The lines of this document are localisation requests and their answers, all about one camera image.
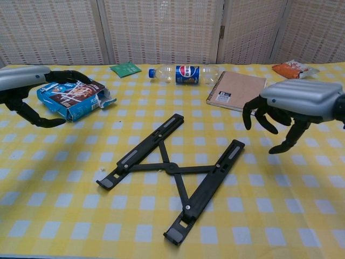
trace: table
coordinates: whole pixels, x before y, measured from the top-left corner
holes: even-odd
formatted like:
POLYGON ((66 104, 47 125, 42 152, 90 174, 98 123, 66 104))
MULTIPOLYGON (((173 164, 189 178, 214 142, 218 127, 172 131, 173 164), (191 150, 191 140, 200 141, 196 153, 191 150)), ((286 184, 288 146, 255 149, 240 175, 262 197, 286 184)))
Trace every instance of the table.
MULTIPOLYGON (((345 63, 312 65, 311 80, 344 83, 345 63)), ((109 66, 78 70, 118 100, 57 128, 30 125, 5 106, 0 114, 0 256, 100 258, 342 258, 345 254, 345 132, 340 122, 312 125, 289 152, 269 155, 273 135, 254 119, 206 104, 210 86, 151 82, 148 69, 120 79, 109 66), (184 116, 166 141, 180 166, 212 165, 232 139, 245 151, 180 247, 163 233, 181 211, 165 172, 128 175, 110 192, 95 180, 174 113, 184 116)), ((219 65, 283 80, 270 65, 219 65)), ((26 100, 47 111, 33 89, 26 100)), ((159 162, 158 151, 144 162, 159 162)), ((203 175, 184 176, 189 195, 203 175)))

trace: foldable stand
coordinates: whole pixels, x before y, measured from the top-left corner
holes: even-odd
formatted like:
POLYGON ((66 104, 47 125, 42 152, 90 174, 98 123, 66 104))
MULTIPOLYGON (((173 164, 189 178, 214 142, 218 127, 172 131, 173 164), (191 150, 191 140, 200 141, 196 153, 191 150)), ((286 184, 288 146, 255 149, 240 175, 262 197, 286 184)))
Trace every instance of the foldable stand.
POLYGON ((103 180, 96 181, 102 188, 111 190, 129 172, 152 171, 164 169, 168 174, 175 178, 178 193, 181 198, 182 212, 174 221, 172 226, 164 233, 164 236, 173 244, 179 245, 187 236, 202 211, 213 197, 214 193, 223 182, 231 167, 239 157, 244 148, 244 144, 238 140, 233 140, 223 155, 213 166, 191 166, 179 167, 170 162, 167 149, 164 145, 166 139, 175 129, 183 124, 183 116, 174 114, 154 133, 144 139, 140 144, 133 148, 125 157, 117 162, 117 168, 107 175, 103 180), (156 147, 159 147, 162 155, 162 163, 139 164, 156 147), (188 198, 187 191, 182 180, 182 174, 207 173, 204 180, 188 198))

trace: green packet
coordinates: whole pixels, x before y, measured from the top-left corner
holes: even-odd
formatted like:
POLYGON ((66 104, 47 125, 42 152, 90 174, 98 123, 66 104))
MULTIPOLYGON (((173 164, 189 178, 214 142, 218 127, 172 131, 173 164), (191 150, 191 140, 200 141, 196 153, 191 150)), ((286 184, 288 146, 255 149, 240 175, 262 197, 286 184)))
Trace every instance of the green packet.
POLYGON ((110 69, 118 74, 120 78, 129 76, 130 74, 141 72, 141 69, 134 65, 132 62, 111 66, 110 69))

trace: torn box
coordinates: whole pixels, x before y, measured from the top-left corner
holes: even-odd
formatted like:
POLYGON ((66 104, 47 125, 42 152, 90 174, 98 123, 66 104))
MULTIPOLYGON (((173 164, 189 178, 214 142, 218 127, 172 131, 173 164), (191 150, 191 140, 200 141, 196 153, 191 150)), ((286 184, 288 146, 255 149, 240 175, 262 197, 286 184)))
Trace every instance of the torn box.
POLYGON ((88 85, 50 83, 37 90, 37 97, 51 112, 61 114, 68 121, 77 121, 94 109, 116 101, 107 87, 94 80, 88 85))

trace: blue bottle cap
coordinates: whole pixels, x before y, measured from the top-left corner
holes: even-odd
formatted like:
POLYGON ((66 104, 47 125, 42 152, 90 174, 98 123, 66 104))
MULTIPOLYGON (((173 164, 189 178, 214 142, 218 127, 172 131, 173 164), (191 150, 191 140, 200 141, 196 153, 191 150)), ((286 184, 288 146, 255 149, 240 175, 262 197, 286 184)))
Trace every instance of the blue bottle cap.
POLYGON ((156 70, 149 69, 149 78, 155 78, 155 77, 156 77, 156 70))

